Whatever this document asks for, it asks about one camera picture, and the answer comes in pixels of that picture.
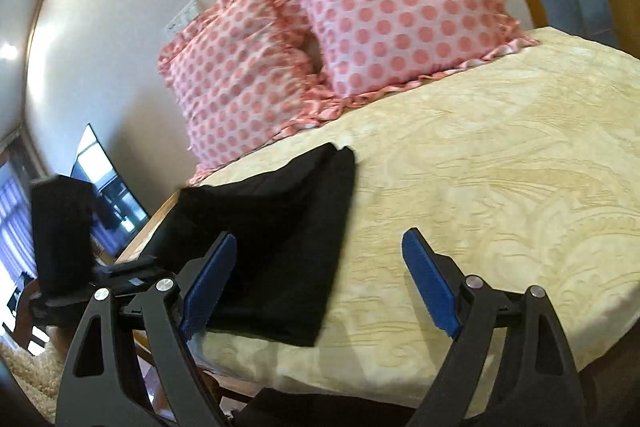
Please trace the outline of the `black pants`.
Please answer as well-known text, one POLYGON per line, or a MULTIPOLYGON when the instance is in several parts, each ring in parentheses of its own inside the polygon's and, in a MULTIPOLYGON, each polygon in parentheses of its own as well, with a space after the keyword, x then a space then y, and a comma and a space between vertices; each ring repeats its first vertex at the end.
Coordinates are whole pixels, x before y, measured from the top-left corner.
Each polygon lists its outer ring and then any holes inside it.
POLYGON ((230 233, 236 260, 206 329, 311 347, 355 184, 354 151, 326 143, 240 182, 186 187, 141 256, 177 273, 230 233))

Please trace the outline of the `black flat television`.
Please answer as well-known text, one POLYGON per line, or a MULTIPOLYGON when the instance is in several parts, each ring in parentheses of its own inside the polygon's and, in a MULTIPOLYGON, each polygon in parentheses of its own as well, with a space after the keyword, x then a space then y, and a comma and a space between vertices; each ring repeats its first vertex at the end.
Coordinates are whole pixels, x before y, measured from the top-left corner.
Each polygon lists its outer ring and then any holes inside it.
POLYGON ((96 210, 92 236, 117 259, 150 217, 119 176, 91 124, 82 132, 70 176, 93 185, 96 210))

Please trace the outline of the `wooden chair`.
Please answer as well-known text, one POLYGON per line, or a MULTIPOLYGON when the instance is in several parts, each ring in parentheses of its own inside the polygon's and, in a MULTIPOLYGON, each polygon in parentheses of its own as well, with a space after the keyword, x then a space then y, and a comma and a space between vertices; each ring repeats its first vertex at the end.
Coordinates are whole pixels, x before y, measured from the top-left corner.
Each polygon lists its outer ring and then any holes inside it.
POLYGON ((220 233, 178 272, 153 259, 104 267, 91 251, 91 184, 41 180, 32 184, 30 207, 37 277, 18 302, 16 325, 75 329, 55 425, 228 425, 186 343, 228 280, 234 237, 220 233))

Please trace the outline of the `yellow patterned bed cover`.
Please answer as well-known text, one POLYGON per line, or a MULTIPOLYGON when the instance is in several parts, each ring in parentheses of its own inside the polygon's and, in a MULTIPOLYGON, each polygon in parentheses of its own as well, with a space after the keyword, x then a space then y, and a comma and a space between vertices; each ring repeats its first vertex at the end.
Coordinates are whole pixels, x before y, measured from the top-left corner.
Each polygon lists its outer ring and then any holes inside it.
POLYGON ((331 142, 354 151, 358 179, 314 347, 204 333, 196 356, 282 391, 415 407, 450 341, 402 260, 410 228, 495 288, 543 287, 578 367, 610 350, 639 317, 639 63, 549 27, 535 38, 212 174, 240 181, 331 142))

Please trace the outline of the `pink polka dot pillow left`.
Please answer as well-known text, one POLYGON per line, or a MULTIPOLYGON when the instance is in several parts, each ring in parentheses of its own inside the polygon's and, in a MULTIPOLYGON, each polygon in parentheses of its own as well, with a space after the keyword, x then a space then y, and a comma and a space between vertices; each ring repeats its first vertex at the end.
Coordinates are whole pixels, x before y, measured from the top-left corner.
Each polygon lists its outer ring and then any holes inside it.
POLYGON ((344 105, 304 51, 298 0, 217 0, 160 51, 198 184, 233 161, 336 119, 344 105))

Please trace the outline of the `pink polka dot pillow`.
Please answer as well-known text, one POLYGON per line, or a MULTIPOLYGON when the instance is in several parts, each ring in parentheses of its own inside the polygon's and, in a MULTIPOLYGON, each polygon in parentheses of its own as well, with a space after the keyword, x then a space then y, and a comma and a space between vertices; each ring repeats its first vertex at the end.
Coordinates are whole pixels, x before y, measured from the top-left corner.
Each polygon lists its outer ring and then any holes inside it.
POLYGON ((316 113, 536 46, 506 0, 297 0, 322 58, 316 113))
POLYGON ((298 0, 217 0, 160 51, 198 184, 233 161, 336 119, 344 105, 304 51, 298 0))

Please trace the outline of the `pink polka dot pillow right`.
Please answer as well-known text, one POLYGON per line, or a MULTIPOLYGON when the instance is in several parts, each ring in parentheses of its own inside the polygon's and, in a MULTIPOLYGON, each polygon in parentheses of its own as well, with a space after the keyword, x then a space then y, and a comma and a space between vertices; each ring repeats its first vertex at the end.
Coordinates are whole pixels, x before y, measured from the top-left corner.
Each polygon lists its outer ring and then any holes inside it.
POLYGON ((316 113, 536 46, 506 0, 297 0, 322 58, 316 113))

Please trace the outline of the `white wall socket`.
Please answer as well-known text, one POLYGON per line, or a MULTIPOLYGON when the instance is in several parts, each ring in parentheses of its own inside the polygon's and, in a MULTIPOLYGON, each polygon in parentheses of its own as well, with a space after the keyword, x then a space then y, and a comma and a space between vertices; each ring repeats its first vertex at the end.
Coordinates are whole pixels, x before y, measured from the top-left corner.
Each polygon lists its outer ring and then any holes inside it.
POLYGON ((168 37, 172 37, 183 31, 201 14, 201 5, 198 0, 190 0, 166 25, 165 32, 168 37))

